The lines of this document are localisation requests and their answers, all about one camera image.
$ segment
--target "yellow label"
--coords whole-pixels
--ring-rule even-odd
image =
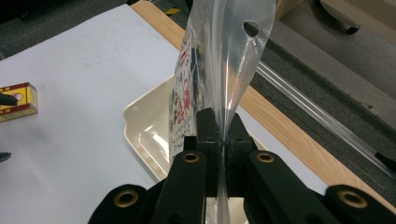
[[[4,91],[2,92],[3,94],[6,95],[12,95],[13,97],[17,98],[18,100],[18,105],[26,105],[31,102],[31,94],[30,94],[30,87],[28,88],[19,88],[16,90],[10,91],[9,88],[2,88]],[[13,106],[9,105],[0,105],[0,110],[3,109],[8,109]]]

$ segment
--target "white tray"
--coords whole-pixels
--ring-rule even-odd
[[[170,168],[168,120],[172,84],[173,77],[169,77],[123,111],[126,139],[159,180],[166,178]],[[253,139],[259,149],[264,149],[256,138]],[[230,199],[229,206],[232,223],[247,223],[242,199]]]

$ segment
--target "brass ring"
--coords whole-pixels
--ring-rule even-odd
[[[355,200],[350,200],[348,196],[353,197]],[[343,201],[343,203],[346,203],[347,205],[355,208],[365,208],[368,205],[367,201],[363,197],[347,189],[339,190],[338,198],[340,198],[340,200]]]
[[[257,154],[256,156],[257,160],[262,161],[262,162],[273,162],[275,160],[275,158],[273,156],[271,156],[268,153],[262,152],[260,154]]]
[[[199,160],[199,156],[197,154],[189,153],[189,154],[183,155],[183,161],[196,162],[198,160]]]
[[[125,195],[130,195],[132,198],[130,200],[122,200],[122,196]],[[124,207],[129,207],[132,204],[137,202],[137,199],[139,198],[139,195],[137,192],[133,189],[125,189],[123,191],[120,191],[115,197],[114,197],[114,204],[117,207],[124,208]]]

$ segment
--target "black object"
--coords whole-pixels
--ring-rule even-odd
[[[10,152],[0,152],[0,162],[8,160],[10,157]]]
[[[126,4],[128,5],[128,6],[131,6],[131,5],[133,5],[133,4],[135,4],[136,2],[138,2],[139,0],[128,0],[127,2],[126,2]]]
[[[379,159],[380,161],[382,161],[382,163],[387,165],[389,169],[391,169],[392,171],[396,172],[396,161],[394,161],[394,160],[382,155],[379,152],[375,153],[375,157],[377,159]]]
[[[186,137],[168,177],[149,190],[112,190],[90,223],[204,223],[205,198],[216,196],[223,145],[211,109],[197,113],[197,137]],[[308,189],[275,153],[258,150],[236,114],[225,146],[229,197],[243,197],[249,223],[396,223],[370,195],[350,186]]]
[[[186,2],[186,5],[187,5],[187,8],[189,9],[189,11],[191,11],[194,0],[184,0],[184,1]]]
[[[24,17],[42,0],[1,0],[0,23],[16,17]]]
[[[18,99],[12,95],[0,93],[0,105],[17,105]]]
[[[346,33],[348,35],[354,35],[359,31],[360,27],[350,27],[349,29],[347,29]]]

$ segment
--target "white table surface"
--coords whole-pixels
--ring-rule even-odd
[[[0,62],[0,87],[31,82],[38,114],[0,123],[0,222],[87,223],[115,187],[155,178],[122,110],[174,73],[178,51],[124,5]],[[243,109],[247,128],[308,187],[325,184]]]

